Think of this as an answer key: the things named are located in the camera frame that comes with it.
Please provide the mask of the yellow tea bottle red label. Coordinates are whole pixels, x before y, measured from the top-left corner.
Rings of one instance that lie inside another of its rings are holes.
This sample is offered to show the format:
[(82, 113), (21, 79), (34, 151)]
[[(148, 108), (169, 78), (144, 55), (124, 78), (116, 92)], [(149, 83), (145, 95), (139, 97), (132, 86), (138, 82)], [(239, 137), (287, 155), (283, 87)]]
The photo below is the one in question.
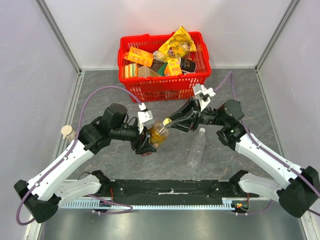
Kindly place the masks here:
[(169, 136), (169, 130), (166, 127), (172, 120), (165, 118), (163, 121), (156, 122), (150, 129), (149, 142), (154, 148), (158, 148)]

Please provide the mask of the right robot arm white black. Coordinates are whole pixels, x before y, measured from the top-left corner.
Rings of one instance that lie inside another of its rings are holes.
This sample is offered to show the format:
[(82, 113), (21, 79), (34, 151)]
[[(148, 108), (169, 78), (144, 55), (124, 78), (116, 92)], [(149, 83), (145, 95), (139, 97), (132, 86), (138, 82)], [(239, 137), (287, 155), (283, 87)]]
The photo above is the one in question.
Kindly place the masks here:
[(166, 128), (195, 131), (199, 125), (214, 125), (220, 142), (249, 158), (271, 178), (258, 177), (245, 170), (233, 176), (229, 191), (235, 197), (252, 193), (278, 202), (290, 215), (300, 218), (320, 198), (320, 177), (311, 166), (292, 163), (259, 141), (242, 121), (240, 102), (230, 99), (219, 108), (208, 107), (202, 99), (191, 97), (166, 119)]

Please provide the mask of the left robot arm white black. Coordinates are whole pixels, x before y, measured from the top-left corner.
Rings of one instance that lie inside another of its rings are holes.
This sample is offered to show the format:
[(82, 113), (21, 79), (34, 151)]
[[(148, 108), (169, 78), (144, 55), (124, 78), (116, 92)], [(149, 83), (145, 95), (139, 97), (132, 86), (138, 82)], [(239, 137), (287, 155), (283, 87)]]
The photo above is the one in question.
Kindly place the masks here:
[(103, 115), (84, 125), (78, 137), (45, 170), (34, 178), (19, 180), (14, 189), (37, 223), (49, 220), (60, 207), (78, 198), (111, 193), (111, 181), (101, 171), (95, 170), (85, 178), (64, 185), (63, 182), (80, 165), (110, 145), (112, 140), (128, 141), (137, 155), (154, 152), (150, 145), (147, 126), (154, 123), (153, 115), (144, 104), (132, 125), (128, 124), (128, 110), (113, 103)]

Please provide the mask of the empty clear plastic bottle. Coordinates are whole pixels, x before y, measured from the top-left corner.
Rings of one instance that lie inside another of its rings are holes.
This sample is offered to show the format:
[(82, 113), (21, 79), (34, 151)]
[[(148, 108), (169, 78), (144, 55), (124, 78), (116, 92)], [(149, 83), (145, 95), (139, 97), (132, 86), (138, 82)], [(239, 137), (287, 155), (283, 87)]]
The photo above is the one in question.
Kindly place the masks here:
[(207, 143), (206, 138), (206, 129), (200, 128), (197, 135), (193, 139), (191, 144), (186, 163), (191, 168), (197, 168), (200, 166), (200, 163), (203, 158), (205, 146)]

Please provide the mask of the beige bottle round cap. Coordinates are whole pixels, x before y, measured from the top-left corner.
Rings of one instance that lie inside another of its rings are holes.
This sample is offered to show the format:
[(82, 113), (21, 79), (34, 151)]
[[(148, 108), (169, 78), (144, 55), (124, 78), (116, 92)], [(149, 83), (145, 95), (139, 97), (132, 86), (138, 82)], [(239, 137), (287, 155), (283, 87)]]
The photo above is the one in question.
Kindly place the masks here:
[(66, 140), (67, 143), (71, 143), (76, 138), (76, 131), (71, 125), (64, 125), (61, 130), (62, 139)]

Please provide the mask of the orange box right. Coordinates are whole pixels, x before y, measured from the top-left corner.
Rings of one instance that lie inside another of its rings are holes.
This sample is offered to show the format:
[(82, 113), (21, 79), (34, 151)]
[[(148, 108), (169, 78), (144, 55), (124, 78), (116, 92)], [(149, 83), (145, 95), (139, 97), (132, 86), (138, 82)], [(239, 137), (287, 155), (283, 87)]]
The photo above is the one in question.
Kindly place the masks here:
[(166, 77), (169, 76), (179, 76), (182, 75), (182, 70), (180, 67), (180, 62), (178, 58), (174, 58), (174, 59), (169, 59), (167, 61), (167, 65), (166, 68), (164, 70), (164, 75)]

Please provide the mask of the orange box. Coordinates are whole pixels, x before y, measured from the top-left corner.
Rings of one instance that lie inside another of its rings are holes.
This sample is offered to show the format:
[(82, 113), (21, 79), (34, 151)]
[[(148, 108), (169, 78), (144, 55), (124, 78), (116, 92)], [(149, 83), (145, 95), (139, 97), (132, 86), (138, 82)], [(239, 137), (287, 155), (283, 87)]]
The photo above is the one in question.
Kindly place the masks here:
[(178, 58), (174, 58), (174, 59), (169, 59), (167, 61), (167, 65), (166, 68), (164, 70), (164, 75), (166, 77), (169, 76), (179, 76), (182, 75), (182, 70), (180, 67), (180, 62)]
[(154, 55), (150, 52), (131, 46), (129, 52), (124, 54), (124, 59), (150, 68), (154, 61)]

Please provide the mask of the green package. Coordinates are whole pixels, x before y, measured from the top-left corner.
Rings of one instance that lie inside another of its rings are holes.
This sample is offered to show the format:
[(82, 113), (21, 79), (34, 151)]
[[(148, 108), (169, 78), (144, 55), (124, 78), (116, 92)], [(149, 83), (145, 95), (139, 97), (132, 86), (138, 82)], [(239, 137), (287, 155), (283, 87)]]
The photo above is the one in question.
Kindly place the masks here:
[(165, 74), (165, 70), (166, 70), (166, 67), (167, 67), (168, 63), (164, 63), (158, 70), (157, 70), (157, 74), (162, 76), (162, 77), (165, 77), (166, 74)]

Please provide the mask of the red plastic shopping basket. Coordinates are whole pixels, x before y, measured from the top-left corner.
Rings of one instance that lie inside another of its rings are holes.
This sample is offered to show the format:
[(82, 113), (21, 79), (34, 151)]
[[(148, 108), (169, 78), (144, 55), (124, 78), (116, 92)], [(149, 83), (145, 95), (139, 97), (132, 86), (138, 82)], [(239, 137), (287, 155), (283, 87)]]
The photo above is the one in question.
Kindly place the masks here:
[(153, 53), (172, 35), (133, 35), (120, 39), (117, 65), (118, 79), (124, 87), (143, 102), (187, 99), (193, 95), (192, 87), (195, 84), (204, 84), (211, 75), (210, 58), (202, 34), (191, 31), (197, 51), (188, 53), (185, 58), (195, 63), (195, 72), (184, 73), (178, 76), (165, 75), (166, 63), (154, 60), (151, 67), (138, 64), (137, 68), (143, 73), (129, 76), (129, 67), (133, 61), (125, 58), (131, 47)]

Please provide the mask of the wooden block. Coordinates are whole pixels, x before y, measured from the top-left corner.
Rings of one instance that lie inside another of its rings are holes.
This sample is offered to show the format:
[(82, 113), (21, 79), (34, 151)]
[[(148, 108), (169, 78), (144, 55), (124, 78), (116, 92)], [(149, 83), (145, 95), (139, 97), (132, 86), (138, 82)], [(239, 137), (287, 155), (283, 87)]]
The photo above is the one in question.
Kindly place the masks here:
[(154, 70), (152, 70), (151, 68), (147, 67), (147, 66), (141, 66), (138, 68), (137, 70), (137, 76), (139, 78), (157, 78), (157, 77), (161, 77), (157, 72), (155, 72)]

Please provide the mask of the clear wrapped snack pack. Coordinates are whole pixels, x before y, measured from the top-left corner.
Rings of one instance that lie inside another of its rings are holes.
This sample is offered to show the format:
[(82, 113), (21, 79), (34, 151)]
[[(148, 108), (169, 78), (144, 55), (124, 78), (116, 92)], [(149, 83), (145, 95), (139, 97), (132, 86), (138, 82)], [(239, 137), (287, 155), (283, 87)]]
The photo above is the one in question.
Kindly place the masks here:
[(153, 56), (157, 61), (162, 61), (162, 62), (165, 62), (167, 58), (166, 54), (161, 52), (160, 50), (154, 51)]

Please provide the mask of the yellow snack bag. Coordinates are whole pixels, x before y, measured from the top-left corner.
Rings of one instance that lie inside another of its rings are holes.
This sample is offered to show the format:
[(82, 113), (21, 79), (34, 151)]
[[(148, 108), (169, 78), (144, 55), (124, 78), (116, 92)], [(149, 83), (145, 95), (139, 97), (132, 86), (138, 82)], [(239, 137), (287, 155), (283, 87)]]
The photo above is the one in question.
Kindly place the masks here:
[(191, 52), (196, 52), (197, 47), (189, 32), (181, 26), (158, 50), (165, 53), (166, 62), (171, 59), (182, 58)]

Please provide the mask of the striped sponge pack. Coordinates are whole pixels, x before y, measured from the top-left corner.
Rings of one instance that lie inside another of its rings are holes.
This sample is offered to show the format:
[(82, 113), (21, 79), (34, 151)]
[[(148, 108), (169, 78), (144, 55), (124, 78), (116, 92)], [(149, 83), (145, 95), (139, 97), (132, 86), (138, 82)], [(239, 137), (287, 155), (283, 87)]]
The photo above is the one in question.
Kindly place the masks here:
[(136, 63), (128, 64), (124, 67), (124, 78), (135, 78), (138, 76), (138, 65)]

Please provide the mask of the orange box left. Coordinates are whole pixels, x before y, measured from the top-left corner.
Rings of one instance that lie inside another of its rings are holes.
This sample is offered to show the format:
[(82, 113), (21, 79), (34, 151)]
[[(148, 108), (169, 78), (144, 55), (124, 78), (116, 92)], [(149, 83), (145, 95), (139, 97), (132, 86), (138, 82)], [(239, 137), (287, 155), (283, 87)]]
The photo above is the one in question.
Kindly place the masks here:
[(129, 52), (124, 54), (124, 59), (150, 68), (154, 61), (154, 55), (150, 52), (131, 46)]

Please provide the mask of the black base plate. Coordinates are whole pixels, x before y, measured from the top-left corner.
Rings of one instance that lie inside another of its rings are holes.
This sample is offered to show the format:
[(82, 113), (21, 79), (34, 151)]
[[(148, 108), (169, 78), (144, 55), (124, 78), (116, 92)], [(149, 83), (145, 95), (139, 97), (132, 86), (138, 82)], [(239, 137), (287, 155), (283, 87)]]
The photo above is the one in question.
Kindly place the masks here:
[(247, 198), (238, 185), (213, 179), (116, 179), (109, 182), (101, 195), (117, 203), (137, 206), (220, 205), (223, 198)]

